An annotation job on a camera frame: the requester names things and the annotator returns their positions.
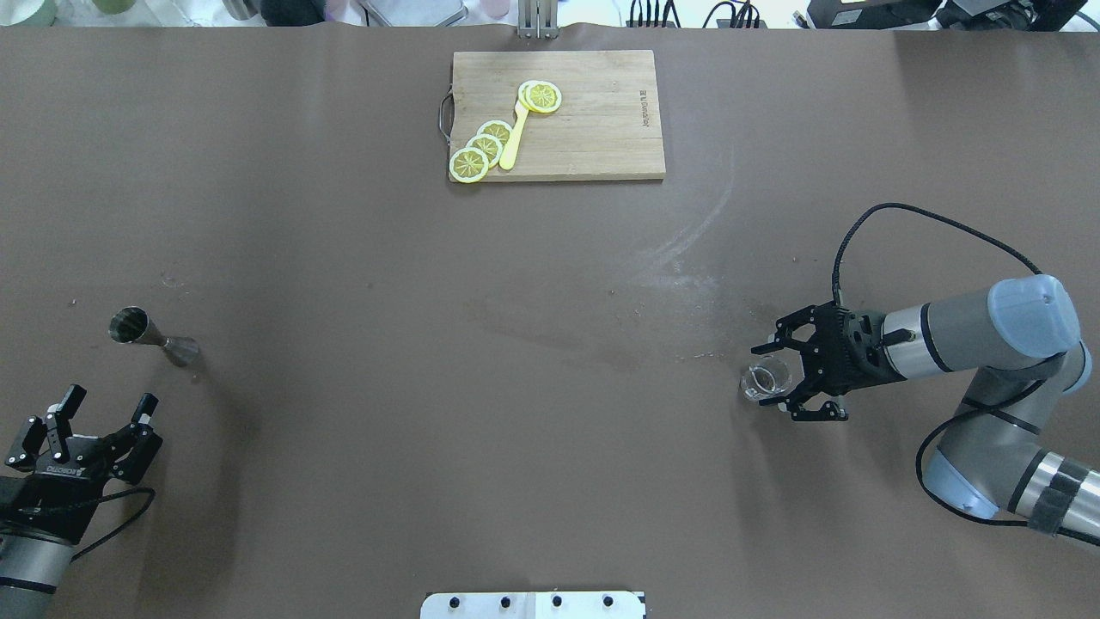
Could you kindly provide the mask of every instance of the white bracket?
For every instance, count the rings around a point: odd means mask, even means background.
[[[520,38],[558,38],[558,0],[519,0]]]
[[[641,592],[432,594],[420,619],[646,619]]]

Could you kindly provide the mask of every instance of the metal clamp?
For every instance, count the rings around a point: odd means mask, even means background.
[[[443,128],[443,110],[447,109],[447,100],[451,100],[451,122],[450,126]],[[447,93],[443,95],[443,100],[439,101],[439,132],[443,134],[443,140],[447,140],[447,145],[451,145],[451,126],[454,126],[454,85],[451,84],[447,87]]]
[[[558,0],[519,0],[520,38],[558,38]]]

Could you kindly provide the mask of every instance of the brown table surface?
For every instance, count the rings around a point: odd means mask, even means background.
[[[654,51],[663,183],[447,180],[451,54],[542,48]],[[653,619],[1096,614],[1096,555],[917,487],[970,373],[856,393],[845,424],[737,379],[889,200],[1014,244],[1100,341],[1098,36],[6,30],[0,85],[0,438],[78,383],[78,432],[151,391],[166,440],[153,509],[52,617],[554,587],[645,590]],[[883,311],[1024,274],[908,213],[845,267]],[[110,342],[129,303],[202,364]],[[1098,385],[1047,446],[1100,463]]]

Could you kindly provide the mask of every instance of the blue joint cap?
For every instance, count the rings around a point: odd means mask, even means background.
[[[1085,346],[1084,342],[1080,343],[1080,345],[1081,352],[1085,353],[1085,369],[1081,371],[1081,376],[1077,377],[1077,382],[1062,393],[1063,396],[1069,396],[1070,394],[1085,387],[1085,384],[1089,382],[1089,377],[1092,375],[1092,354],[1089,353],[1089,347]]]
[[[1069,292],[1050,275],[1004,279],[989,288],[989,318],[1021,355],[1045,360],[1072,349],[1081,324]]]
[[[978,491],[947,458],[936,450],[924,471],[924,485],[944,502],[975,516],[990,519],[1000,508]]]

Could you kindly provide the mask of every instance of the white metal plate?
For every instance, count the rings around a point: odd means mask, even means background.
[[[645,619],[645,599],[640,592],[432,594],[420,619]]]

